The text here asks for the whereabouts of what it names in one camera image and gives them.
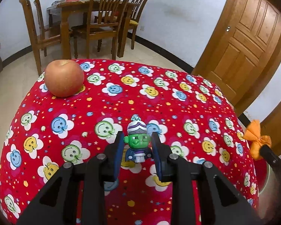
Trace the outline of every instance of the wooden chair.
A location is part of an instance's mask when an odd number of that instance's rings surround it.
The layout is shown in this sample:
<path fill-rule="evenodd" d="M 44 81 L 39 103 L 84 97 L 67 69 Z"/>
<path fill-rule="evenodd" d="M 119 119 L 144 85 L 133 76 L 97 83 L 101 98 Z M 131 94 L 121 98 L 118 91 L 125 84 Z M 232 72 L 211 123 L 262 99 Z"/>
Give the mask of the wooden chair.
<path fill-rule="evenodd" d="M 135 6 L 132 10 L 131 16 L 130 16 L 130 23 L 129 23 L 129 30 L 133 30 L 132 31 L 132 39 L 131 39 L 131 49 L 134 49 L 134 42 L 135 42 L 135 34 L 136 34 L 136 30 L 138 28 L 138 22 L 140 20 L 141 17 L 141 13 L 143 11 L 143 8 L 145 6 L 145 4 L 147 3 L 148 0 L 129 0 L 130 3 L 135 3 L 138 4 L 138 6 Z"/>
<path fill-rule="evenodd" d="M 34 5 L 37 9 L 37 18 L 39 21 L 39 27 L 40 27 L 40 39 L 44 40 L 45 39 L 45 34 L 47 34 L 47 37 L 54 37 L 56 35 L 59 35 L 61 33 L 61 23 L 56 22 L 53 24 L 53 26 L 45 28 L 44 27 L 44 20 L 43 20 L 43 14 L 42 14 L 42 7 L 40 4 L 40 0 L 35 0 Z M 44 51 L 44 56 L 47 56 L 47 48 L 42 48 L 42 51 Z"/>
<path fill-rule="evenodd" d="M 30 1 L 29 0 L 19 0 L 19 2 L 22 4 L 22 7 L 23 7 L 28 35 L 29 35 L 31 46 L 32 46 L 32 51 L 34 54 L 35 63 L 37 65 L 37 72 L 39 75 L 41 75 L 42 70 L 41 70 L 40 49 L 45 49 L 47 46 L 50 46 L 50 45 L 56 44 L 56 43 L 60 43 L 61 35 L 58 34 L 59 31 L 54 32 L 54 30 L 49 29 L 49 30 L 47 30 L 49 33 L 49 38 L 46 39 L 45 33 L 42 34 L 42 30 L 40 29 L 41 34 L 39 36 L 37 36 Z M 40 16 L 39 13 L 38 13 L 38 17 L 39 17 L 39 21 L 40 21 L 40 18 L 41 18 L 41 20 L 43 20 L 43 17 Z"/>
<path fill-rule="evenodd" d="M 104 38 L 112 37 L 112 59 L 116 59 L 117 40 L 121 20 L 126 8 L 128 0 L 100 0 L 99 14 L 97 22 L 91 23 L 91 14 L 93 11 L 94 0 L 90 0 L 90 6 L 87 13 L 87 24 L 72 27 L 74 34 L 74 52 L 75 58 L 78 57 L 77 53 L 77 36 L 86 39 L 86 55 L 89 58 L 89 42 L 90 40 L 98 40 L 98 47 L 101 47 L 100 42 Z M 114 17 L 117 13 L 117 19 L 110 22 L 108 18 Z"/>

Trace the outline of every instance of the screw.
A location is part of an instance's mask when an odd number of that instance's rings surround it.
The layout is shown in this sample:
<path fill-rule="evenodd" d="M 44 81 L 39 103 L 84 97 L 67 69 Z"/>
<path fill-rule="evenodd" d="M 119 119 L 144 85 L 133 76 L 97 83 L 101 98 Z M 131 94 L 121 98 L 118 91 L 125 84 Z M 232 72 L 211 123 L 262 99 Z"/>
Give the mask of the screw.
<path fill-rule="evenodd" d="M 66 162 L 64 163 L 63 167 L 64 168 L 70 168 L 72 166 L 72 163 L 71 162 Z"/>
<path fill-rule="evenodd" d="M 212 168 L 212 163 L 211 162 L 204 162 L 204 166 L 207 168 Z"/>
<path fill-rule="evenodd" d="M 171 153 L 171 154 L 169 155 L 169 157 L 170 157 L 172 160 L 177 160 L 179 156 L 178 156 L 177 154 L 175 154 L 175 153 Z"/>
<path fill-rule="evenodd" d="M 103 160 L 103 159 L 106 158 L 106 155 L 105 155 L 104 153 L 101 153 L 101 154 L 98 154 L 98 155 L 97 155 L 97 158 L 98 158 L 99 160 Z"/>

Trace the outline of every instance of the tiled floor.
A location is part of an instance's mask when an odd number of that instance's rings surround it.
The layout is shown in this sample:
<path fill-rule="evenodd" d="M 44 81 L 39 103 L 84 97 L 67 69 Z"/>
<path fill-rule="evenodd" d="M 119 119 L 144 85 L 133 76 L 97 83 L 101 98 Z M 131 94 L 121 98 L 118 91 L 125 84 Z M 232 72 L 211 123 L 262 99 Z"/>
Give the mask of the tiled floor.
<path fill-rule="evenodd" d="M 127 39 L 124 57 L 117 58 L 117 60 L 140 62 L 143 64 L 182 71 L 181 68 L 166 58 L 141 44 L 135 43 L 134 50 L 131 50 L 130 47 L 131 40 Z M 71 49 L 72 58 L 74 58 L 72 45 Z M 86 58 L 84 51 L 85 41 L 78 41 L 78 58 Z M 103 41 L 101 51 L 99 53 L 97 52 L 96 42 L 92 42 L 90 45 L 90 52 L 90 58 L 111 59 L 111 41 Z M 44 70 L 48 63 L 55 59 L 61 59 L 60 45 L 48 47 L 47 57 L 44 57 L 43 52 L 41 51 L 42 69 Z M 32 52 L 7 65 L 0 73 L 0 157 L 3 142 L 10 123 L 14 118 L 21 101 L 33 86 L 37 78 L 37 68 Z"/>

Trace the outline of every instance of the yellow smiley face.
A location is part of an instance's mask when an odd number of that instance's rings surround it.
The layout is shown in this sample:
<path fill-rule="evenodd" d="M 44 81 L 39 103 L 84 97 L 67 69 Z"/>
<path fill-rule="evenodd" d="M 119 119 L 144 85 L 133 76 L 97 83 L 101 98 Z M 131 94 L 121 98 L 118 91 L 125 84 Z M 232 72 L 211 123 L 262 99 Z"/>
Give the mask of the yellow smiley face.
<path fill-rule="evenodd" d="M 83 92 L 83 91 L 85 91 L 85 85 L 82 85 L 82 86 L 81 86 L 81 88 L 80 88 L 80 90 L 77 92 L 77 94 L 79 94 L 79 93 L 81 93 L 81 92 Z"/>
<path fill-rule="evenodd" d="M 44 167 L 45 177 L 49 180 L 58 169 L 59 167 L 56 164 L 50 162 L 47 163 L 47 165 Z"/>
<path fill-rule="evenodd" d="M 214 93 L 216 93 L 220 97 L 223 96 L 222 92 L 218 91 L 217 89 L 214 90 Z"/>
<path fill-rule="evenodd" d="M 222 157 L 223 157 L 223 159 L 224 159 L 225 162 L 229 162 L 229 160 L 230 160 L 230 154 L 229 154 L 229 152 L 227 152 L 226 150 L 223 150 L 223 152 L 222 152 Z"/>
<path fill-rule="evenodd" d="M 162 183 L 161 181 L 159 181 L 159 178 L 156 175 L 153 176 L 153 180 L 158 186 L 161 186 L 161 187 L 168 186 L 171 183 L 171 182 Z"/>
<path fill-rule="evenodd" d="M 189 87 L 188 87 L 187 84 L 181 83 L 179 86 L 180 86 L 181 89 L 183 89 L 183 90 L 185 90 L 185 91 L 189 91 Z"/>
<path fill-rule="evenodd" d="M 198 94 L 201 101 L 207 101 L 206 97 L 203 94 Z"/>
<path fill-rule="evenodd" d="M 202 142 L 202 149 L 206 153 L 211 153 L 214 150 L 214 146 L 210 141 L 205 140 Z"/>
<path fill-rule="evenodd" d="M 134 83 L 133 78 L 125 76 L 121 78 L 122 83 L 124 83 L 125 85 L 132 85 Z"/>
<path fill-rule="evenodd" d="M 252 185 L 251 188 L 250 188 L 250 193 L 251 193 L 251 194 L 254 194 L 254 192 L 255 192 L 255 188 L 254 188 L 254 186 Z"/>
<path fill-rule="evenodd" d="M 149 95 L 149 96 L 158 96 L 158 91 L 154 88 L 154 87 L 148 87 L 145 89 L 145 92 Z"/>
<path fill-rule="evenodd" d="M 37 139 L 33 136 L 28 137 L 24 141 L 24 149 L 27 150 L 28 152 L 32 152 L 37 148 Z"/>
<path fill-rule="evenodd" d="M 237 137 L 240 139 L 240 140 L 244 140 L 243 139 L 243 136 L 244 134 L 242 132 L 237 132 Z"/>
<path fill-rule="evenodd" d="M 124 149 L 124 151 L 123 151 L 121 166 L 122 166 L 122 167 L 134 168 L 134 167 L 135 167 L 135 162 L 133 162 L 133 161 L 127 161 L 127 162 L 125 162 L 125 156 L 126 156 L 127 150 L 128 150 L 128 149 Z"/>

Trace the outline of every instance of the red tablecloth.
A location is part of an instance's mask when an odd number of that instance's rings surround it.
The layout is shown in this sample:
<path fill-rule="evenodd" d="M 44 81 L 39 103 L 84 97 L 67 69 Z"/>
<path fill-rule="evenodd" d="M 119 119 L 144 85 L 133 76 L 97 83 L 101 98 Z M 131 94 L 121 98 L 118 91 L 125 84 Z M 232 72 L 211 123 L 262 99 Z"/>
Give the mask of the red tablecloth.
<path fill-rule="evenodd" d="M 133 115 L 189 162 L 213 162 L 256 208 L 253 160 L 237 117 L 215 84 L 138 63 L 77 63 L 85 73 L 80 92 L 56 98 L 42 74 L 11 122 L 0 162 L 0 199 L 9 221 L 17 221 L 65 161 L 86 162 L 113 143 L 117 131 L 127 134 Z M 69 145 L 75 151 L 69 153 Z M 105 190 L 109 225 L 170 222 L 172 184 L 158 180 L 152 159 L 142 164 L 123 159 L 118 181 L 106 183 Z M 199 223 L 197 195 L 195 201 Z"/>

